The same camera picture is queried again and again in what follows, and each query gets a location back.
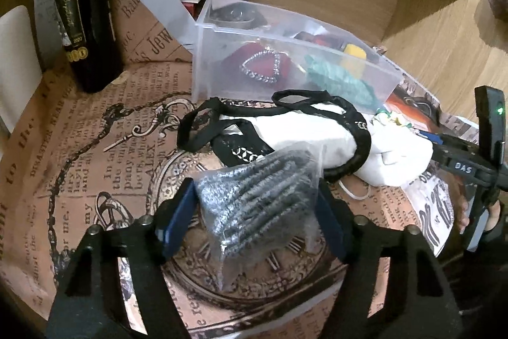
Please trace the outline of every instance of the dark glass bottle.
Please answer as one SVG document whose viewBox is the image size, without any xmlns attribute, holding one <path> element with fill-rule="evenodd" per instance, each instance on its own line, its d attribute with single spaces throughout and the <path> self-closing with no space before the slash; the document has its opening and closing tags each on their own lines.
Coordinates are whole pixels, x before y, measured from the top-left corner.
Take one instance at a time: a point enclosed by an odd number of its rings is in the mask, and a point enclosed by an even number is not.
<svg viewBox="0 0 508 339">
<path fill-rule="evenodd" d="M 85 92 L 101 91 L 123 69 L 108 0 L 55 0 L 67 59 Z"/>
</svg>

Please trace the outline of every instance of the transparent plastic box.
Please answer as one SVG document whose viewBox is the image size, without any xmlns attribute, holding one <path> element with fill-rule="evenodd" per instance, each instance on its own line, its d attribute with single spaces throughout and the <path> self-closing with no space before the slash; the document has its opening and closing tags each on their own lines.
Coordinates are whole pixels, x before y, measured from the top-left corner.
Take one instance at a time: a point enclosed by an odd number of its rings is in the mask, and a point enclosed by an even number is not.
<svg viewBox="0 0 508 339">
<path fill-rule="evenodd" d="M 401 81 L 356 36 L 296 12 L 252 2 L 212 10 L 207 0 L 197 19 L 194 102 L 271 101 L 275 91 L 326 89 L 374 113 Z"/>
</svg>

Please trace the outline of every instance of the clear plastic bag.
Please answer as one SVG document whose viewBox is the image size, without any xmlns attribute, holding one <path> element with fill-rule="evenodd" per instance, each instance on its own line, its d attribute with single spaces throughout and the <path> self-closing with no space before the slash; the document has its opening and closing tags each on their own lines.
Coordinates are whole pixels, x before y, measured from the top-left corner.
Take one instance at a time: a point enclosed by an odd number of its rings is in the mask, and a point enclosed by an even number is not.
<svg viewBox="0 0 508 339">
<path fill-rule="evenodd" d="M 220 290 L 294 236 L 316 239 L 322 149 L 299 142 L 256 161 L 196 177 Z"/>
</svg>

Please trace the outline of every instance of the screw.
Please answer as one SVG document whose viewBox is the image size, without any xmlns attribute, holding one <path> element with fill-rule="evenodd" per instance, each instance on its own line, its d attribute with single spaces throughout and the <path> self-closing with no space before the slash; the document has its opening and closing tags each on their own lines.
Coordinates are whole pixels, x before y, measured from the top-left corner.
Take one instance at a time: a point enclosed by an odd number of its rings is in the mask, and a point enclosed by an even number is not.
<svg viewBox="0 0 508 339">
<path fill-rule="evenodd" d="M 148 226 L 153 223 L 153 216 L 145 214 L 144 216 L 139 217 L 138 223 L 142 226 Z"/>
<path fill-rule="evenodd" d="M 102 227 L 98 224 L 91 225 L 86 231 L 91 236 L 98 234 L 102 230 Z"/>
<path fill-rule="evenodd" d="M 354 220 L 355 223 L 359 226 L 364 226 L 369 222 L 369 219 L 362 215 L 355 216 Z"/>
<path fill-rule="evenodd" d="M 420 234 L 420 229 L 418 228 L 418 226 L 415 226 L 414 224 L 407 225 L 406 230 L 413 235 Z"/>
</svg>

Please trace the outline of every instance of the teal fabric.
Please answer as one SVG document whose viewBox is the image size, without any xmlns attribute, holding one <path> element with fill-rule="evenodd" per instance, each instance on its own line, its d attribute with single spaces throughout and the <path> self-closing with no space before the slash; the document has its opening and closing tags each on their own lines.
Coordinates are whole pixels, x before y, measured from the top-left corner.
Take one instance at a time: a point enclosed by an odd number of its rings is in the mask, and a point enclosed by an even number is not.
<svg viewBox="0 0 508 339">
<path fill-rule="evenodd" d="M 375 113 L 383 104 L 376 98 L 372 86 L 353 77 L 338 64 L 331 64 L 310 55 L 305 56 L 307 78 L 330 95 L 338 95 L 355 106 L 362 106 Z"/>
</svg>

